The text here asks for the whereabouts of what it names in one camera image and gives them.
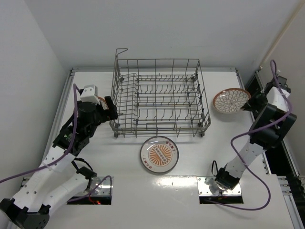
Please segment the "floral plate with orange rim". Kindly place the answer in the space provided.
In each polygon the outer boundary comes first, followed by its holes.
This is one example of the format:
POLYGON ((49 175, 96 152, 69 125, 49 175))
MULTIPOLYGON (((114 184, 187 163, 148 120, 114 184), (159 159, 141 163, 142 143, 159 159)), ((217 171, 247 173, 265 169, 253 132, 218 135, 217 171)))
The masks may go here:
POLYGON ((97 99, 99 101, 98 105, 101 106, 103 108, 103 110, 109 110, 109 107, 104 98, 98 96, 97 99))

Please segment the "white plate with orange sunburst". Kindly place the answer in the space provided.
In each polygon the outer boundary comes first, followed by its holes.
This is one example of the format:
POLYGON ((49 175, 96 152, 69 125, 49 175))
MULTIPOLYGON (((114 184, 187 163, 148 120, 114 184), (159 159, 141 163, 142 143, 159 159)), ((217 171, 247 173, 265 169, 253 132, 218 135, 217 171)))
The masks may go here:
POLYGON ((167 174, 179 160, 179 149, 171 139, 154 136, 147 139, 140 149, 140 162, 151 174, 167 174))

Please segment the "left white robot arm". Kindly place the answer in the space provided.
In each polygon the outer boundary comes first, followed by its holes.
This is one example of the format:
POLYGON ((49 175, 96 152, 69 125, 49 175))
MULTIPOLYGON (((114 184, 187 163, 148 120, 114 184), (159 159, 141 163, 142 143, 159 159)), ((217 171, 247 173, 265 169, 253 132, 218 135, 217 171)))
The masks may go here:
POLYGON ((75 100, 73 114, 62 126, 45 159, 12 198, 1 201, 1 211, 20 229, 42 229, 59 207, 76 200, 76 194, 87 189, 92 193, 97 173, 86 166, 78 168, 55 189, 51 189, 51 182, 67 166, 76 165, 78 154, 100 124, 117 118, 117 107, 109 96, 103 100, 97 96, 75 100))

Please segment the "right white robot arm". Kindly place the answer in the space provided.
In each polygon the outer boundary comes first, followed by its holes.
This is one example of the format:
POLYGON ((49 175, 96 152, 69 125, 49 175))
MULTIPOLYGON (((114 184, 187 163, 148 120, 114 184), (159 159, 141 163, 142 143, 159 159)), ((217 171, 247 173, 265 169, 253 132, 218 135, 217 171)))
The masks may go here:
POLYGON ((279 87, 275 82, 269 82, 264 90, 257 91, 241 107, 254 113, 256 119, 245 134, 249 136, 245 146, 217 172, 215 181, 219 188, 235 188, 250 164, 266 150, 277 147, 286 136, 297 120, 291 103, 287 101, 290 92, 286 81, 281 81, 279 87))

